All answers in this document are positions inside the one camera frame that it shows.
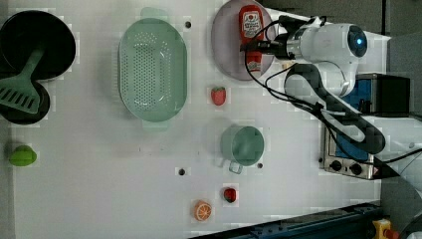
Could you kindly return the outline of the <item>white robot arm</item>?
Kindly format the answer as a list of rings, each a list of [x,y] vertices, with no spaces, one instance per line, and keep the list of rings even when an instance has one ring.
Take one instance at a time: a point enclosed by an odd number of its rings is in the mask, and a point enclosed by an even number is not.
[[[240,51],[259,52],[296,63],[286,74],[284,90],[269,90],[276,98],[307,111],[345,140],[389,165],[421,190],[421,121],[360,113],[342,97],[354,87],[358,65],[367,53],[365,33],[353,24],[327,24],[312,17],[293,27],[279,19],[287,33],[280,42],[264,41],[265,28],[241,40]]]

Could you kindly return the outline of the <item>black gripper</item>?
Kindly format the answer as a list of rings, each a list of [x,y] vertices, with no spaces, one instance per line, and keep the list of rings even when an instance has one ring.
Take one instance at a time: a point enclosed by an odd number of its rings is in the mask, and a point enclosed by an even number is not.
[[[287,60],[289,58],[287,41],[288,39],[284,36],[277,36],[275,40],[253,39],[248,43],[243,43],[240,47],[240,51],[259,52],[265,55],[273,55],[279,60]]]

